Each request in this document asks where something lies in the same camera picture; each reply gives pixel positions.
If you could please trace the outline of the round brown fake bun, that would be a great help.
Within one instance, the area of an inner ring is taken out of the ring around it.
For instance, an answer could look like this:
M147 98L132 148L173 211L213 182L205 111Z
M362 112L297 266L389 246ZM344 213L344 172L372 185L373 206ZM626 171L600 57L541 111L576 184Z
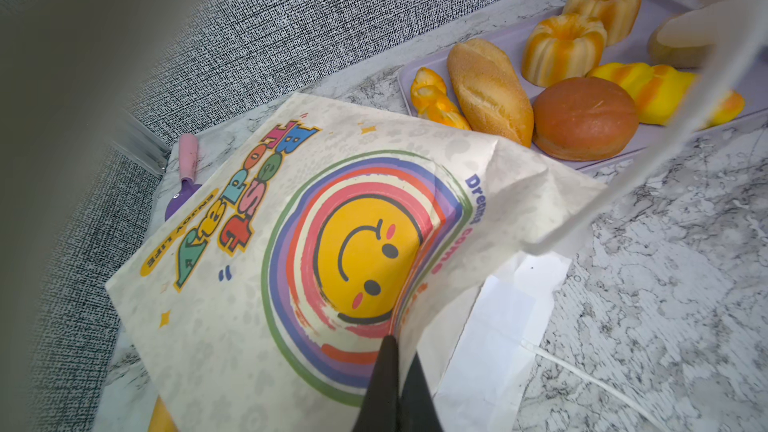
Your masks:
M639 128L632 97L596 77L569 78L546 88L534 100L533 112L533 143L564 161L612 158Z

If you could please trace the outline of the golden baguette fake bread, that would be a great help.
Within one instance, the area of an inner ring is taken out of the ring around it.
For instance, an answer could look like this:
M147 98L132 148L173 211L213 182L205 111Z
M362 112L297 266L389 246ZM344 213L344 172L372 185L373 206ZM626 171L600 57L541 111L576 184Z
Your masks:
M523 147L532 145L533 109L504 51L473 38L453 46L446 64L460 109L473 130Z

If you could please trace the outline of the yellow ring fake bread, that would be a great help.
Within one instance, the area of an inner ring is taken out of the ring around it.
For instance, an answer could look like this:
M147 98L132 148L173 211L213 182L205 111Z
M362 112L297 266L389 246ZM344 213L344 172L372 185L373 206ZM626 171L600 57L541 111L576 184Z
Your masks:
M578 14L547 18L536 25L528 38L522 76L543 88L584 77L599 65L606 45L607 32L597 18Z

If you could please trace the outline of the metal tongs white tips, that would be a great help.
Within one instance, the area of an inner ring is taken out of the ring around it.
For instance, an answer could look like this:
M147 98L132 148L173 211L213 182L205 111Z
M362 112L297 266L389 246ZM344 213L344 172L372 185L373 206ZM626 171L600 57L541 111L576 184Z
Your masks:
M668 48L720 44L743 27L742 0L699 0L701 7L673 17L656 31L655 40Z

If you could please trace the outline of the yellow oval fake bread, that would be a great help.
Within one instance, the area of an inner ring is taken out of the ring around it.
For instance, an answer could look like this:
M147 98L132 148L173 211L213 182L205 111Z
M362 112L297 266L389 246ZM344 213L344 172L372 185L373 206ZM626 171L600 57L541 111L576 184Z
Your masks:
M608 63L592 69L588 77L622 87L634 100L639 122L666 126L699 75L668 65Z

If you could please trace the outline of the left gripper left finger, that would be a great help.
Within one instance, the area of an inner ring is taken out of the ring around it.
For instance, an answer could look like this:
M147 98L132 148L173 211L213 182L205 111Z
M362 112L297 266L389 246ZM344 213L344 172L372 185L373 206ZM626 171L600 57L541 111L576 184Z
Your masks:
M398 430L399 350L394 336L381 343L354 432L393 432Z

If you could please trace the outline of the orange twisted fake bread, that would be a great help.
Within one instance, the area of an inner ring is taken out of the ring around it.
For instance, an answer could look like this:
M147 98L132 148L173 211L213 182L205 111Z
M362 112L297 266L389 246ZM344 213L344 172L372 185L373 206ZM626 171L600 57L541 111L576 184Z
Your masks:
M452 128L472 130L459 108L449 99L444 80L433 70L425 67L418 69L410 97L420 118Z

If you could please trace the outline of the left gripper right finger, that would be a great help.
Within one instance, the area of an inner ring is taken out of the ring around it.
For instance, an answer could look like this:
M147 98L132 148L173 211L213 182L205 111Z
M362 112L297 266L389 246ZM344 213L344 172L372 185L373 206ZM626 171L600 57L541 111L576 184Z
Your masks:
M419 355L409 368L399 403L399 430L404 432L442 432Z

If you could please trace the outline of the white paper gift bag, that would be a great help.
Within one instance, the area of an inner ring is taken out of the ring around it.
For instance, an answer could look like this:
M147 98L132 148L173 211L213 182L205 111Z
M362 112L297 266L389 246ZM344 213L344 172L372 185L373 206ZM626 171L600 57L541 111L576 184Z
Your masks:
M382 340L445 431L511 426L590 222L702 128L767 41L767 0L662 135L590 173L497 135L297 93L106 289L181 431L349 431Z

